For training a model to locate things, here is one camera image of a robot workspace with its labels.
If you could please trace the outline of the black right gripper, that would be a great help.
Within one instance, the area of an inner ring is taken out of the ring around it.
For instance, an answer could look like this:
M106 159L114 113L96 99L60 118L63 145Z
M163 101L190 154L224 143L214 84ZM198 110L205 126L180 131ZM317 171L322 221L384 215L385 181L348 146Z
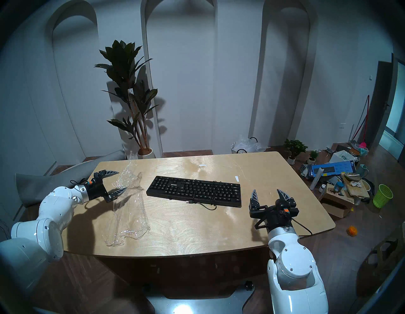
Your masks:
M296 208L294 198L290 197L281 189L277 189L279 198L286 203L286 205L274 205L268 207L267 205L260 206L256 189L252 191L249 204L249 215L253 219L258 219L254 225L256 230L265 228L266 230L274 230L278 227L289 228L292 227L292 220L298 216L299 209Z

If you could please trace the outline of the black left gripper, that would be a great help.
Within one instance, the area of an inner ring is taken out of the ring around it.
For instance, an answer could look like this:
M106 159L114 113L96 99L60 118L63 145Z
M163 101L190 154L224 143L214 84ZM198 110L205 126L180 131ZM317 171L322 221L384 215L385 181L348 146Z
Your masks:
M87 193L88 201L91 201L99 197L103 197L103 199L107 203L110 203L116 200L119 196L121 196L127 190L126 187L115 189L112 192L107 192L103 184L104 178L111 177L116 174L119 174L119 172L111 170L101 170L98 173L93 174L93 178L91 179L91 181L87 180L83 181L83 186Z

